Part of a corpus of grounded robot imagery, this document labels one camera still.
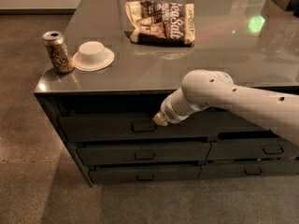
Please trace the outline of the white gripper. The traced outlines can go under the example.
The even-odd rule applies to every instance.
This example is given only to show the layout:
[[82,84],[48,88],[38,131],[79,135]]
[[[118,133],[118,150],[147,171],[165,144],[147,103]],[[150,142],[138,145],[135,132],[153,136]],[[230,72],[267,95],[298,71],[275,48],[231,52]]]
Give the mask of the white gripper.
[[166,126],[168,122],[176,124],[182,122],[190,115],[208,108],[206,104],[195,105],[184,96],[182,89],[168,95],[161,104],[161,111],[152,118],[159,126]]

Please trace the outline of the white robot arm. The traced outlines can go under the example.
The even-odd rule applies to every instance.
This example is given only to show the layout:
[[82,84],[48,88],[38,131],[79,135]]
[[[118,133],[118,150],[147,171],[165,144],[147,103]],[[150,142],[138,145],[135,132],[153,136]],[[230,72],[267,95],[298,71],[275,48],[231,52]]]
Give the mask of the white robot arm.
[[194,70],[168,95],[153,121],[179,123],[209,107],[228,110],[267,131],[299,145],[299,96],[235,85],[219,71]]

